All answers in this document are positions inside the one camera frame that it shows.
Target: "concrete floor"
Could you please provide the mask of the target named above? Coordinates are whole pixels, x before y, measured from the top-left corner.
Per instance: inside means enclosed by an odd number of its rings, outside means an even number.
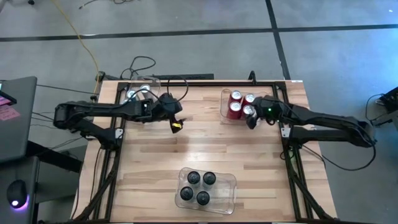
[[[271,28],[263,0],[141,0],[115,5],[99,0],[60,0],[81,34],[117,34],[202,29]],[[272,1],[278,27],[319,27],[398,24],[393,0]],[[50,1],[0,0],[0,38],[74,35]],[[395,45],[398,29],[334,30],[280,33],[291,79],[303,80],[311,109],[364,119],[369,96],[398,85]],[[99,69],[118,75],[132,58],[157,61],[143,75],[214,73],[216,79],[284,79],[271,32],[256,34],[181,35],[85,40]],[[77,40],[0,42],[0,78],[37,76],[44,85],[92,91],[95,70]],[[88,95],[38,87],[34,110],[53,111],[65,101]],[[383,113],[371,105],[370,116]],[[377,157],[365,170],[347,172],[326,163],[339,218],[348,221],[396,223],[398,219],[398,138],[391,125],[377,129]],[[76,134],[34,126],[30,139],[54,146]],[[69,145],[81,146],[85,140]],[[367,163],[370,149],[350,144],[320,144],[322,153],[345,167]],[[73,198],[40,205],[39,219],[65,221]]]

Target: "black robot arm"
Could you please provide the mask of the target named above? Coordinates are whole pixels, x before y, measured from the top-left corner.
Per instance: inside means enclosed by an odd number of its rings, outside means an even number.
[[[56,107],[53,124],[60,129],[77,130],[83,137],[94,136],[103,149],[117,150],[121,146],[122,129],[101,128],[84,118],[116,117],[140,123],[169,120],[172,132],[177,133],[182,129],[183,120],[177,121],[175,114],[181,110],[181,104],[169,93],[164,93],[156,102],[134,100],[122,105],[71,101]]]
[[[256,112],[246,118],[249,128],[254,129],[259,118],[269,124],[274,124],[275,121],[291,124],[293,128],[289,129],[287,135],[289,140],[297,144],[304,144],[307,141],[346,141],[356,146],[372,147],[375,143],[373,127],[354,117],[312,112],[302,106],[281,102],[273,96],[257,97],[252,106]],[[306,124],[333,129],[307,130],[296,127]]]

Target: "clear container lid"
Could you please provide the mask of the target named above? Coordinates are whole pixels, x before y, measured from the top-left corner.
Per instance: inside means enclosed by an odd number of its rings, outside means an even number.
[[[190,184],[188,182],[188,174],[191,171],[196,171],[200,174],[200,181],[197,184]],[[234,212],[236,201],[236,178],[232,174],[220,174],[213,172],[216,175],[216,182],[213,185],[206,185],[203,181],[203,176],[207,171],[195,170],[191,168],[183,168],[178,176],[178,187],[175,193],[175,204],[180,208],[191,208],[195,210],[202,210],[206,212],[215,212],[223,215],[230,215]],[[193,197],[191,200],[183,200],[180,196],[180,191],[184,187],[191,187],[193,190]],[[206,205],[200,205],[197,202],[197,195],[199,192],[205,191],[210,196],[210,201]]]

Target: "wooden tabletop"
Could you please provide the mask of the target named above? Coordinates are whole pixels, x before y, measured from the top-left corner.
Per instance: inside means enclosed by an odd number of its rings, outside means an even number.
[[[114,103],[117,81],[106,81],[100,103]],[[287,81],[291,103],[308,107],[302,82]],[[294,221],[292,199],[277,125],[266,123],[250,130],[246,126],[220,123],[220,95],[228,87],[193,87],[181,101],[183,111],[177,119],[187,118],[183,130],[172,134],[169,122],[140,124],[127,122],[111,214],[112,222],[270,222]],[[246,92],[270,87],[236,87]],[[179,98],[185,87],[171,87]],[[95,124],[107,128],[110,118],[95,118]],[[320,153],[317,142],[306,144]],[[88,144],[80,176],[80,198],[76,215],[88,205],[99,143]],[[323,163],[312,154],[300,151],[309,191],[335,217],[335,207]],[[95,190],[100,179],[104,151],[96,167]],[[238,182],[232,215],[178,208],[174,197],[180,169],[210,170],[230,173]],[[302,196],[300,208],[303,217]],[[100,217],[108,193],[104,194]]]

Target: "black round object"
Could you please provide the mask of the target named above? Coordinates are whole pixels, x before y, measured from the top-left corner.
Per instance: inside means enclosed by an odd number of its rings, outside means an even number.
[[[190,184],[197,184],[200,181],[200,174],[196,171],[191,171],[188,174],[188,182]]]
[[[197,195],[197,202],[199,203],[199,205],[207,205],[210,201],[210,195],[205,192],[199,192],[199,194]]]
[[[193,190],[190,187],[183,187],[180,191],[182,200],[191,200],[193,197]]]
[[[203,181],[208,185],[213,185],[216,182],[216,175],[212,172],[207,172],[203,175]]]

